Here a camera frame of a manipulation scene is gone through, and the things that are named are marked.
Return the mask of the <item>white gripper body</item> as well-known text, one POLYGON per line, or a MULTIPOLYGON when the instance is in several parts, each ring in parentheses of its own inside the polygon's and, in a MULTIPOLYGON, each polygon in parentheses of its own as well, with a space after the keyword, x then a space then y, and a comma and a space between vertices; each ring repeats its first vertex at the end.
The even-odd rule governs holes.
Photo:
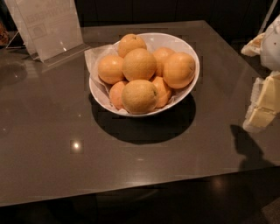
POLYGON ((271 71, 280 71, 280 15, 264 33, 260 50, 261 64, 271 71))

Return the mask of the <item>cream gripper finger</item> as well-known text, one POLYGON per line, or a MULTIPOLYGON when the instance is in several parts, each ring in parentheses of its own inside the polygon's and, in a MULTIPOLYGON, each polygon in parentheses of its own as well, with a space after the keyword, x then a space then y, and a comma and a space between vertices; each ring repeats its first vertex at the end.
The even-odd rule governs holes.
POLYGON ((260 54, 261 43, 263 42, 263 37, 265 33, 257 35, 255 38, 251 39, 242 49, 241 53, 243 55, 254 57, 260 54))
POLYGON ((250 105, 242 127, 251 133, 265 130, 280 113, 280 73, 273 71, 253 84, 250 105))

